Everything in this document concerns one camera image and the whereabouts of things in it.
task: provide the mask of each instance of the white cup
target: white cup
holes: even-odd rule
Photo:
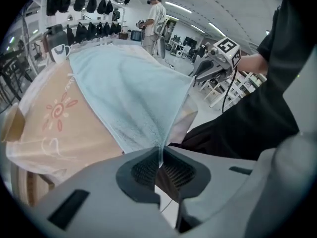
[[[51,49],[52,56],[56,63],[64,62],[68,58],[70,51],[71,47],[65,44],[58,45]]]

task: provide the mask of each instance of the table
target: table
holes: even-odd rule
[[[158,64],[140,46],[120,47],[131,55]],[[6,144],[7,157],[18,166],[18,178],[12,181],[19,187],[16,196],[23,197],[22,201],[29,205],[36,203],[38,198],[34,195],[30,201],[30,192],[27,191],[30,176],[39,182],[35,177],[45,175],[54,184],[60,184],[92,163],[122,155],[114,138],[85,101],[71,73],[68,61],[50,63],[40,72],[19,104],[26,120],[23,134],[19,141]],[[174,123],[170,142],[178,143],[180,137],[181,140],[184,138],[198,112],[196,104],[192,105],[190,101],[188,97]],[[52,185],[45,183],[47,185],[43,187],[47,192]],[[45,191],[34,193],[42,196]]]

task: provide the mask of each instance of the black mesh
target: black mesh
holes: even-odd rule
[[[158,154],[152,154],[134,165],[131,170],[131,175],[134,181],[150,190],[154,190],[158,163]]]
[[[194,167],[166,152],[163,167],[177,190],[188,184],[196,175]]]

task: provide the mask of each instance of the man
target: man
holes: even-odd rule
[[[267,81],[215,120],[191,130],[177,146],[204,154],[257,160],[265,149],[275,148],[298,133],[283,93],[303,68],[314,41],[292,4],[283,0],[273,16],[270,33],[258,47],[259,54],[243,57],[238,64],[238,70],[267,74]],[[178,190],[162,168],[157,185],[178,199]]]
[[[152,8],[145,23],[140,25],[140,28],[145,26],[145,37],[143,48],[150,54],[154,54],[155,43],[158,40],[157,34],[154,33],[154,27],[157,23],[162,23],[166,17],[166,9],[162,5],[162,0],[150,0]]]

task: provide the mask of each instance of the floor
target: floor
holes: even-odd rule
[[[162,65],[166,67],[171,67],[172,69],[183,73],[185,75],[189,75],[193,70],[193,65],[189,59],[182,59],[172,56],[169,53],[166,53],[165,59],[156,58]],[[221,102],[215,105],[213,108],[210,108],[209,105],[211,101],[216,98],[216,95],[211,95],[210,98],[204,100],[204,97],[208,94],[210,89],[204,89],[203,91],[199,92],[201,85],[196,85],[192,87],[189,92],[189,95],[192,99],[196,102],[198,106],[198,114],[190,127],[195,128],[203,123],[211,121],[221,115]],[[178,213],[178,203],[173,201],[166,193],[164,193],[158,187],[155,188],[155,192],[160,195],[161,198],[161,205],[160,211],[162,212],[165,219],[169,222],[172,227],[176,225],[177,213]]]
[[[169,53],[166,54],[165,59],[157,58],[157,60],[166,67],[170,67],[180,73],[188,75],[193,70],[193,65],[189,59],[177,58]],[[23,88],[26,89],[28,87],[28,83],[26,82],[23,85]],[[203,100],[207,93],[210,91],[209,89],[203,90],[199,92],[201,85],[196,85],[193,87],[189,95],[196,102],[198,106],[198,114],[190,128],[195,128],[205,122],[215,119],[221,114],[220,108],[221,104],[216,105],[214,108],[210,108],[210,102],[216,97],[216,95],[211,95],[210,98]],[[0,127],[3,123],[5,112],[0,115]],[[2,175],[2,179],[4,180],[7,187],[10,189],[10,164],[9,160],[6,158],[5,154],[5,144],[0,143],[0,173]],[[161,196],[161,204],[160,211],[162,212],[165,219],[170,223],[172,227],[176,225],[177,213],[178,213],[178,203],[173,201],[166,193],[160,190],[158,187],[155,188],[155,192]]]

